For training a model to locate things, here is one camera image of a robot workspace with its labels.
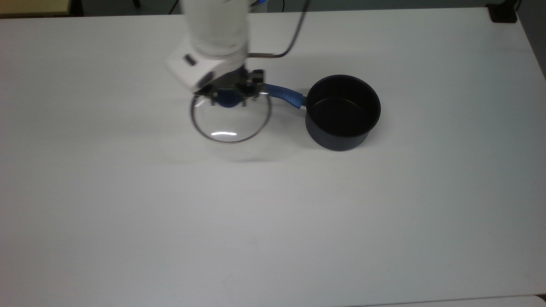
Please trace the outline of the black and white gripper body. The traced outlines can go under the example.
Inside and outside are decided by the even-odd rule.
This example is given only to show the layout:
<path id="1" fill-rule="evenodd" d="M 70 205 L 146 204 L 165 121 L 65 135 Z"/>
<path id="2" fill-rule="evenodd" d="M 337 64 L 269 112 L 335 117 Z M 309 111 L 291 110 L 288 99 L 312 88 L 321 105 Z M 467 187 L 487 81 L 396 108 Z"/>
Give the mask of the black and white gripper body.
<path id="1" fill-rule="evenodd" d="M 167 59 L 169 71 L 195 93 L 216 79 L 244 66 L 247 46 L 230 55 L 205 55 L 193 46 L 179 46 Z"/>

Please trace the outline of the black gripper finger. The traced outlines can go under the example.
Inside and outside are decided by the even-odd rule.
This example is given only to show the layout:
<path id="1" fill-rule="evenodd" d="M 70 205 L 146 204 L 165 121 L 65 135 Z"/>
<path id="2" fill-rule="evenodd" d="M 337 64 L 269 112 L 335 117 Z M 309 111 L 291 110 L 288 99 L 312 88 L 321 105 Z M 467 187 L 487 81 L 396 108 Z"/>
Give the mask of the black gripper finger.
<path id="1" fill-rule="evenodd" d="M 220 88 L 217 85 L 206 85 L 200 90 L 200 95 L 204 96 L 211 106 L 221 106 L 218 100 Z"/>
<path id="2" fill-rule="evenodd" d="M 244 70 L 238 82 L 238 91 L 243 99 L 258 98 L 266 94 L 265 70 Z"/>

